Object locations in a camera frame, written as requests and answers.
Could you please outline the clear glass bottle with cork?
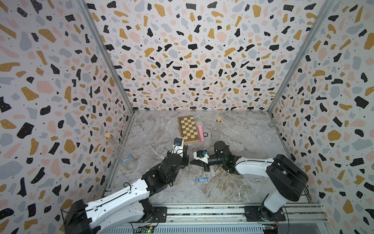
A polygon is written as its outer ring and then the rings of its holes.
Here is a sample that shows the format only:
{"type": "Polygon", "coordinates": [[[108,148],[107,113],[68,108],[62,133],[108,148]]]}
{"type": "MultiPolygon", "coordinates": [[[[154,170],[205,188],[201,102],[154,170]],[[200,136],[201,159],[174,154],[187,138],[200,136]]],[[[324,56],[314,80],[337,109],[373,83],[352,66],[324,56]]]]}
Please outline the clear glass bottle with cork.
{"type": "Polygon", "coordinates": [[[211,145],[213,146],[217,141],[221,140],[222,134],[222,118],[218,117],[215,125],[212,128],[211,145]]]}

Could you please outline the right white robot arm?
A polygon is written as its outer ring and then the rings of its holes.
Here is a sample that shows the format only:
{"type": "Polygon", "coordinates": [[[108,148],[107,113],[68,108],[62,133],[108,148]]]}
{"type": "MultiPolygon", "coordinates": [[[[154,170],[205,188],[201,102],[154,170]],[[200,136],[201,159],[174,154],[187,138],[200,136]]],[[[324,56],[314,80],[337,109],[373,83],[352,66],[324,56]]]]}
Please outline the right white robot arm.
{"type": "Polygon", "coordinates": [[[294,162],[282,154],[270,159],[248,159],[231,153],[229,146],[223,141],[214,143],[214,154],[210,156],[206,150],[193,153],[190,164],[204,168],[209,172],[213,165],[234,175],[263,176],[271,180],[275,189],[268,194],[260,206],[246,206],[245,217],[252,221],[285,221],[281,214],[282,207],[290,201],[299,201],[306,189],[309,177],[294,162]]]}

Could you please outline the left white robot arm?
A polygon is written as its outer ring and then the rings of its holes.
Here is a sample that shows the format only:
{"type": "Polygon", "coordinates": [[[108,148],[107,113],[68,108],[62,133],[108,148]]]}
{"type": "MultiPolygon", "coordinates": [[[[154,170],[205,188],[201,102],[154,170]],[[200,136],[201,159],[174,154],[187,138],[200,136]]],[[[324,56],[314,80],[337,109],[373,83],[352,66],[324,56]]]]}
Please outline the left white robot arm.
{"type": "Polygon", "coordinates": [[[125,223],[148,222],[154,214],[149,198],[172,186],[188,164],[188,147],[173,146],[161,163],[122,190],[89,203],[74,202],[63,221],[65,233],[101,234],[125,223]]]}

